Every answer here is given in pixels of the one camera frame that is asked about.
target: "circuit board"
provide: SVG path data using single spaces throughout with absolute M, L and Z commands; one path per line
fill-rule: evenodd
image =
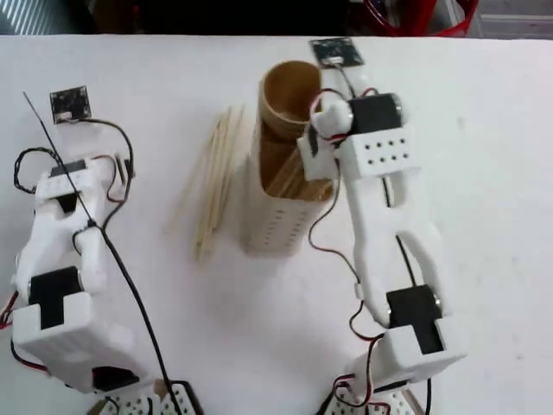
M 334 37 L 310 41 L 311 49 L 323 69 L 335 67 L 360 67 L 365 65 L 350 37 Z
M 90 104 L 86 86 L 50 93 L 54 124 L 90 118 Z

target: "perforated plastic part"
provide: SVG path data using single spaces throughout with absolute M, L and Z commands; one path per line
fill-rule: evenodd
M 347 160 L 346 168 L 357 179 L 417 167 L 407 134 L 407 129 L 397 128 L 350 136 L 341 145 L 340 159 Z
M 183 415 L 196 415 L 194 407 L 183 385 L 173 385 L 173 392 L 181 408 Z M 99 415 L 177 415 L 171 397 L 167 393 L 163 400 L 155 394 L 142 393 L 140 395 L 112 397 L 119 405 L 119 412 L 112 404 L 107 402 Z
M 352 394 L 346 389 L 340 390 L 340 398 L 354 402 Z M 411 408 L 405 397 L 401 392 L 389 393 L 386 395 L 379 395 L 372 400 L 369 405 L 370 415 L 417 415 L 415 409 Z M 379 403 L 385 403 L 390 406 L 390 413 L 387 413 L 387 407 L 385 405 L 378 405 Z M 365 408 L 352 408 L 351 406 L 341 404 L 335 397 L 328 404 L 327 410 L 324 415 L 365 415 Z

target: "mounting plate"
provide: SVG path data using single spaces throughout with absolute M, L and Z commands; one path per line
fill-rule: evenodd
M 90 104 L 86 86 L 50 93 L 50 105 L 54 124 L 90 118 Z
M 354 397 L 350 392 L 344 389 L 343 393 L 340 394 L 340 398 L 348 401 L 354 402 Z M 368 407 L 369 415 L 417 415 L 420 413 L 420 408 L 414 408 L 410 405 L 408 400 L 404 397 L 404 394 L 401 392 L 389 393 L 387 395 L 379 395 L 375 397 Z M 365 408 L 352 408 L 351 406 L 341 404 L 334 396 L 327 403 L 325 408 L 321 408 L 317 415 L 366 415 L 367 412 Z
M 203 415 L 200 403 L 194 395 L 192 387 L 187 382 L 174 381 L 173 392 L 186 415 Z M 112 402 L 106 401 L 99 415 L 176 415 L 175 406 L 168 393 L 161 399 L 152 389 L 149 393 L 132 393 L 124 396 L 112 396 L 117 408 Z
M 310 41 L 309 45 L 319 61 L 319 66 L 323 69 L 333 68 L 335 63 L 339 63 L 341 67 L 365 65 L 351 37 L 320 39 Z

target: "red object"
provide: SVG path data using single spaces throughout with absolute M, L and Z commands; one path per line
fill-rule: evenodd
M 392 26 L 384 16 L 380 14 L 372 3 L 372 0 L 363 0 L 365 22 L 374 30 L 385 36 L 440 36 L 454 37 L 464 36 L 468 32 L 470 22 L 473 20 L 478 0 L 456 0 L 465 13 L 465 20 L 454 27 L 437 33 L 427 34 L 430 18 L 434 13 L 437 0 L 403 0 L 403 12 L 400 16 L 399 27 Z

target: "wire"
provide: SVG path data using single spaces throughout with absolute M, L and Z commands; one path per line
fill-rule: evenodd
M 378 89 L 377 88 L 366 88 L 363 93 L 361 94 L 362 97 L 366 97 L 369 93 L 373 93 L 373 95 L 378 95 Z
M 31 107 L 31 110 L 33 110 L 33 112 L 35 113 L 35 115 L 38 118 L 39 122 L 41 123 L 42 130 L 44 131 L 44 134 L 46 134 L 46 138 L 48 139 L 48 142 L 50 143 L 50 147 L 52 147 L 52 150 L 55 153 L 55 157 L 57 157 L 57 160 L 60 163 L 60 167 L 63 169 L 63 172 L 66 174 L 67 180 L 71 184 L 71 187 L 73 188 L 73 191 L 74 191 L 75 195 L 77 196 L 81 206 L 85 210 L 85 213 L 86 213 L 86 216 L 88 216 L 89 222 L 91 222 L 91 224 L 92 223 L 95 224 L 96 222 L 94 221 L 94 219 L 92 218 L 92 216 L 88 212 L 88 209 L 86 209 L 86 205 L 83 202 L 82 197 L 80 196 L 80 192 L 75 187 L 75 183 L 73 183 L 73 180 L 72 180 L 71 176 L 69 175 L 69 171 L 67 171 L 66 165 L 61 160 L 60 152 L 55 148 L 54 142 L 52 141 L 52 138 L 50 137 L 50 134 L 48 134 L 48 130 L 46 129 L 46 125 L 44 125 L 44 122 L 42 121 L 41 116 L 38 115 L 38 112 L 36 111 L 35 106 L 33 105 L 33 103 L 30 101 L 29 96 L 27 95 L 27 93 L 23 93 L 23 96 L 25 97 L 25 99 L 29 103 L 29 106 Z
M 0 330 L 4 330 L 11 325 L 10 316 L 11 311 L 16 303 L 17 297 L 19 297 L 19 292 L 15 291 L 6 306 L 3 308 L 2 313 L 0 314 Z
M 44 373 L 48 373 L 48 369 L 46 368 L 46 366 L 41 365 L 39 363 L 33 363 L 32 361 L 26 361 L 19 354 L 17 354 L 16 346 L 14 345 L 14 339 L 13 338 L 10 339 L 10 349 L 11 349 L 11 354 L 14 356 L 14 359 L 16 359 L 16 361 L 18 361 L 19 363 L 21 363 L 25 367 L 28 367 L 28 368 L 34 369 L 34 370 L 39 370 L 39 371 L 44 372 Z
M 357 280 L 357 283 L 360 284 L 361 279 L 359 278 L 358 273 L 355 271 L 355 268 L 353 268 L 352 263 L 349 261 L 349 259 L 346 258 L 346 255 L 344 255 L 342 252 L 337 251 L 335 249 L 324 248 L 322 246 L 318 246 L 318 245 L 315 244 L 315 242 L 313 242 L 313 230 L 315 229 L 315 227 L 319 223 L 321 223 L 322 220 L 324 220 L 327 216 L 329 216 L 332 213 L 332 211 L 336 207 L 336 203 L 338 202 L 338 198 L 340 196 L 341 171 L 340 171 L 340 164 L 339 164 L 338 161 L 336 161 L 336 167 L 338 169 L 338 177 L 336 179 L 336 188 L 335 188 L 335 191 L 334 191 L 334 198 L 332 200 L 332 204 L 330 205 L 328 210 L 324 214 L 322 214 L 319 217 L 319 219 L 317 219 L 315 222 L 313 222 L 313 225 L 311 225 L 311 227 L 309 228 L 308 243 L 311 245 L 312 248 L 314 248 L 317 251 L 333 253 L 334 255 L 338 255 L 340 258 L 342 258 L 344 260 L 344 262 L 347 264 L 347 266 L 349 267 L 349 269 L 351 270 L 352 274 L 355 276 L 355 279 Z
M 343 99 L 344 101 L 347 102 L 347 99 L 346 97 L 338 90 L 336 89 L 333 89 L 333 88 L 323 88 L 319 91 L 319 93 L 313 98 L 313 101 L 311 101 L 311 105 L 309 106 L 309 122 L 308 124 L 306 125 L 306 130 L 309 128 L 309 126 L 311 125 L 315 132 L 317 133 L 317 135 L 319 137 L 321 137 L 323 140 L 326 140 L 326 141 L 329 141 L 329 142 L 334 142 L 334 141 L 340 141 L 340 140 L 344 140 L 347 138 L 347 134 L 336 134 L 336 135 L 333 135 L 331 137 L 325 137 L 323 136 L 316 128 L 315 126 L 313 125 L 313 123 L 311 122 L 311 120 L 313 119 L 313 116 L 315 115 L 315 110 L 317 109 L 317 106 L 319 105 L 319 102 L 321 101 L 321 98 L 322 98 L 322 95 L 324 93 L 335 93 L 336 95 L 338 95 L 341 99 Z
M 349 80 L 349 78 L 347 77 L 347 74 L 346 74 L 346 71 L 344 70 L 344 68 L 342 67 L 341 64 L 339 63 L 335 63 L 335 62 L 331 62 L 332 66 L 335 67 L 336 69 L 338 69 L 338 71 L 341 73 L 342 77 L 344 78 L 344 80 L 346 81 L 346 84 L 347 84 L 347 88 L 349 89 L 349 92 L 352 94 L 352 98 L 355 98 L 356 95 L 355 95 L 355 88 L 353 88 L 353 85 L 352 85 L 352 82 Z
M 372 396 L 372 375 L 371 375 L 371 357 L 372 357 L 372 351 L 374 349 L 374 346 L 377 344 L 377 342 L 382 339 L 384 337 L 384 333 L 381 334 L 381 335 L 378 335 L 373 341 L 371 341 L 369 343 L 369 350 L 367 352 L 367 356 L 366 356 L 366 371 L 365 371 L 365 375 L 366 375 L 366 392 L 365 392 L 365 397 L 363 398 L 363 400 L 361 401 L 361 403 L 359 404 L 353 404 L 351 402 L 347 402 L 346 400 L 344 400 L 342 397 L 338 396 L 337 394 L 337 391 L 339 388 L 341 387 L 346 387 L 344 386 L 343 383 L 339 384 L 339 382 L 342 382 L 345 378 L 345 376 L 348 378 L 348 379 L 351 379 L 351 374 L 349 375 L 345 375 L 345 376 L 339 376 L 338 378 L 336 378 L 336 380 L 334 380 L 334 384 L 333 384 L 333 395 L 334 397 L 336 398 L 336 400 L 338 400 L 341 404 L 344 404 L 344 405 L 347 405 L 347 406 L 350 406 L 352 408 L 362 408 L 362 407 L 365 407 L 369 404 L 369 400 L 371 400 L 371 396 Z
M 119 414 L 119 411 L 121 410 L 121 408 L 119 407 L 119 404 L 115 401 L 114 398 L 112 398 L 111 396 L 106 396 L 105 397 L 105 402 L 106 403 L 109 402 L 110 404 L 115 406 L 116 414 Z
M 19 156 L 17 157 L 16 162 L 14 163 L 14 186 L 16 188 L 18 188 L 19 190 L 21 190 L 25 193 L 28 193 L 29 195 L 34 195 L 35 194 L 36 186 L 33 186 L 32 188 L 26 188 L 25 186 L 23 186 L 19 182 L 19 169 L 21 168 L 21 163 L 23 161 L 23 158 L 25 158 L 25 156 L 28 153 L 33 153 L 33 152 L 46 153 L 46 154 L 50 155 L 56 161 L 56 163 L 58 165 L 60 165 L 60 160 L 57 158 L 55 153 L 53 151 L 51 151 L 50 149 L 47 149 L 45 147 L 33 147 L 33 148 L 30 148 L 30 149 L 23 150 L 21 153 L 19 153 Z
M 430 415 L 430 408 L 432 407 L 432 378 L 426 381 L 426 410 L 424 415 Z
M 146 329 L 148 330 L 149 338 L 152 341 L 152 345 L 154 346 L 157 361 L 159 362 L 159 366 L 160 366 L 160 369 L 162 371 L 163 383 L 165 384 L 165 387 L 167 387 L 169 396 L 171 397 L 171 401 L 173 402 L 173 405 L 175 405 L 175 410 L 177 411 L 177 413 L 179 415 L 182 415 L 181 408 L 179 407 L 178 401 L 175 397 L 175 393 L 173 392 L 173 389 L 171 388 L 171 382 L 170 382 L 169 377 L 167 375 L 167 369 L 165 368 L 165 363 L 163 362 L 162 352 L 159 349 L 159 344 L 157 343 L 156 334 L 154 333 L 154 329 L 153 329 L 153 327 L 151 325 L 151 322 L 149 320 L 149 316 L 148 316 L 148 313 L 146 311 L 146 308 L 144 307 L 142 298 L 140 297 L 140 294 L 138 293 L 137 287 L 135 286 L 134 282 L 132 281 L 132 278 L 130 277 L 130 274 L 128 273 L 128 271 L 126 269 L 126 267 L 124 265 L 124 262 L 123 262 L 123 260 L 121 259 L 120 255 L 119 255 L 118 250 L 113 245 L 113 243 L 111 242 L 111 240 L 110 240 L 110 238 L 109 238 L 109 236 L 107 235 L 107 232 L 106 232 L 106 228 L 107 228 L 107 225 L 108 225 L 110 219 L 126 203 L 128 197 L 129 197 L 130 183 L 131 183 L 132 177 L 134 175 L 134 153 L 133 153 L 133 150 L 132 150 L 132 144 L 130 143 L 130 140 L 129 140 L 127 134 L 124 132 L 124 130 L 121 127 L 119 127 L 118 125 L 116 125 L 116 124 L 114 124 L 110 121 L 104 121 L 104 120 L 95 119 L 95 118 L 80 120 L 82 122 L 87 122 L 87 123 L 109 125 L 109 126 L 115 128 L 115 129 L 117 129 L 119 132 L 121 132 L 121 134 L 123 135 L 123 137 L 125 139 L 125 142 L 127 143 L 128 147 L 129 147 L 129 153 L 130 153 L 130 163 L 129 163 L 129 168 L 128 168 L 129 180 L 127 181 L 127 186 L 126 186 L 126 189 L 125 189 L 124 201 L 119 203 L 111 211 L 111 213 L 107 216 L 104 224 L 101 227 L 99 227 L 99 225 L 96 223 L 96 221 L 92 218 L 92 216 L 88 212 L 88 209 L 86 209 L 86 205 L 83 202 L 82 198 L 80 197 L 79 191 L 75 188 L 75 186 L 73 184 L 73 181 L 71 179 L 71 176 L 69 175 L 69 172 L 67 171 L 67 168 L 66 168 L 65 164 L 63 163 L 63 160 L 61 159 L 59 151 L 55 148 L 54 143 L 52 142 L 52 138 L 50 138 L 50 136 L 48 134 L 48 130 L 46 129 L 46 125 L 44 125 L 44 122 L 42 121 L 41 116 L 36 111 L 35 107 L 31 103 L 31 101 L 30 101 L 29 97 L 27 96 L 27 94 L 23 93 L 23 95 L 25 96 L 25 99 L 27 100 L 27 102 L 29 103 L 31 109 L 33 110 L 33 112 L 35 113 L 35 115 L 38 118 L 39 122 L 41 123 L 42 129 L 44 130 L 44 133 L 46 134 L 46 137 L 47 137 L 48 141 L 50 142 L 50 145 L 52 146 L 52 150 L 54 151 L 54 153 L 56 154 L 56 156 L 60 160 L 61 167 L 63 168 L 63 170 L 64 170 L 64 172 L 67 176 L 67 179 L 71 183 L 75 194 L 78 196 L 79 203 L 81 204 L 81 206 L 85 210 L 86 215 L 88 216 L 88 227 L 96 227 L 96 228 L 99 229 L 99 231 L 102 234 L 102 237 L 104 238 L 105 244 L 107 245 L 108 249 L 110 250 L 111 255 L 113 256 L 113 258 L 117 262 L 119 270 L 121 270 L 121 273 L 123 274 L 123 277 L 124 277 L 125 281 L 127 282 L 127 285 L 129 285 L 130 291 L 132 292 L 132 295 L 133 295 L 133 297 L 135 298 L 135 300 L 137 302 L 138 308 L 140 309 L 140 313 L 143 317 L 144 324 L 146 325 Z
M 109 225 L 111 219 L 115 214 L 124 206 L 124 204 L 129 199 L 129 192 L 130 192 L 130 184 L 132 183 L 133 176 L 135 175 L 135 157 L 134 157 L 134 150 L 132 149 L 132 143 L 130 142 L 129 136 L 127 136 L 127 133 L 124 132 L 123 128 L 121 128 L 119 125 L 112 123 L 111 121 L 106 121 L 104 119 L 98 119 L 98 118 L 85 118 L 80 119 L 79 122 L 81 123 L 90 123 L 90 124 L 102 124 L 102 125 L 108 125 L 110 127 L 115 128 L 118 130 L 121 135 L 123 136 L 124 141 L 127 143 L 127 147 L 129 148 L 129 167 L 127 169 L 127 173 L 129 175 L 125 190 L 124 190 L 124 197 L 123 200 L 118 203 L 117 206 L 107 215 L 107 217 L 104 220 L 104 225 L 102 225 L 102 228 L 104 230 L 107 229 L 107 226 Z
M 115 183 L 115 179 L 118 176 L 118 164 L 115 161 L 115 158 L 113 158 L 112 156 L 107 155 L 107 154 L 101 154 L 99 156 L 95 156 L 95 157 L 92 158 L 92 160 L 99 160 L 101 158 L 104 158 L 106 160 L 110 160 L 111 163 L 113 164 L 113 175 L 111 176 L 111 183 L 110 183 L 110 186 L 107 188 L 107 192 L 106 192 L 105 196 L 106 196 L 107 200 L 112 202 L 112 203 L 123 203 L 124 202 L 123 200 L 114 199 L 110 196 L 110 190 L 113 187 L 113 184 Z
M 386 178 L 382 178 L 382 186 L 384 188 L 384 195 L 386 200 L 386 206 L 388 208 L 392 208 L 391 198 L 390 198 L 390 190 L 388 189 L 388 183 L 386 181 Z M 417 283 L 415 280 L 415 273 L 413 272 L 413 268 L 411 267 L 411 262 L 409 261 L 409 257 L 407 256 L 407 251 L 405 250 L 405 246 L 401 238 L 399 238 L 398 235 L 396 235 L 396 241 L 399 245 L 399 250 L 401 251 L 402 256 L 404 257 L 405 266 L 407 267 L 407 272 L 409 273 L 409 278 L 411 280 L 411 284 L 416 287 Z

